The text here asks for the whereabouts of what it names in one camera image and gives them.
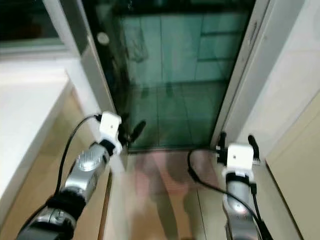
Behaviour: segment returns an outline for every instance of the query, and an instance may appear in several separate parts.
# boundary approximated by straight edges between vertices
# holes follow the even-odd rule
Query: white countertop
[[[0,81],[0,226],[72,85],[65,73]]]

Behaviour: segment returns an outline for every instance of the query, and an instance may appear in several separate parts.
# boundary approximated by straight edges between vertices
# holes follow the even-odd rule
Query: glass shower door
[[[83,0],[130,150],[208,146],[254,0]]]

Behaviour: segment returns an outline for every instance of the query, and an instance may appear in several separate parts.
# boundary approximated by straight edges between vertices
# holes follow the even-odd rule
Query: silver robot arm
[[[217,151],[218,163],[224,164],[222,175],[226,191],[252,209],[251,195],[257,193],[257,184],[252,171],[253,165],[260,165],[259,148],[255,138],[248,137],[249,144],[232,143],[225,147],[226,134],[221,133]],[[223,196],[223,210],[227,217],[225,224],[228,240],[272,240],[272,236],[260,217],[256,206],[257,219],[243,204],[229,195]]]
[[[98,179],[113,155],[119,155],[122,146],[133,142],[146,123],[142,121],[131,135],[121,127],[122,119],[104,112],[100,121],[102,141],[94,143],[81,153],[57,194],[51,196],[45,207],[20,230],[17,240],[70,240],[77,220],[93,195]]]

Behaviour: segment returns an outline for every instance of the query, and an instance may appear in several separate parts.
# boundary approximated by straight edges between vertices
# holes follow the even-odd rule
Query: door frame
[[[90,76],[87,76],[89,83],[93,89],[94,85],[106,85],[105,92],[110,101],[107,104],[113,106],[112,110],[114,110],[101,59],[98,57],[98,40],[90,29],[82,0],[73,0],[73,2],[81,14],[84,24],[83,31],[87,34],[89,45],[95,56],[95,64],[102,75],[101,83],[93,82]],[[215,146],[222,130],[227,132],[229,142],[237,140],[303,4],[301,0],[256,1],[213,129],[210,142],[212,147]],[[97,100],[100,99],[98,95],[101,93],[94,92],[94,94]]]
[[[242,58],[238,57],[237,59],[232,78],[238,74],[241,77],[233,93],[232,100],[225,98],[223,102],[223,104],[226,104],[226,101],[230,101],[231,104],[229,108],[222,106],[211,139],[210,145],[212,147],[216,145],[221,131],[227,133],[227,141],[229,143],[238,140],[241,130],[265,83],[268,81],[269,74],[284,48],[304,2],[304,0],[269,1],[263,21],[256,33],[254,44],[251,47],[246,65],[242,71],[238,71],[239,69],[237,69],[238,61],[242,61]],[[252,14],[249,24],[252,24],[254,17]]]
[[[54,24],[57,32],[68,29],[68,37],[72,38],[77,48],[81,66],[86,74],[88,83],[101,111],[115,113],[111,93],[102,68],[101,59],[97,51],[96,38],[90,29],[88,19],[81,0],[44,0],[50,2],[46,5],[52,19],[63,18],[62,24]]]

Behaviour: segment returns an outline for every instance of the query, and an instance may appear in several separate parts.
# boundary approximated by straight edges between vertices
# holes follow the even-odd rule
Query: floor
[[[114,99],[119,113],[130,114],[132,128],[146,120],[131,149],[208,145],[226,87],[225,81],[131,86],[129,93]]]
[[[222,195],[196,185],[187,174],[187,152],[128,156],[113,177],[103,240],[226,240]],[[203,180],[224,188],[222,166],[211,153],[191,161]],[[253,169],[262,218],[275,240],[299,235],[266,166]]]

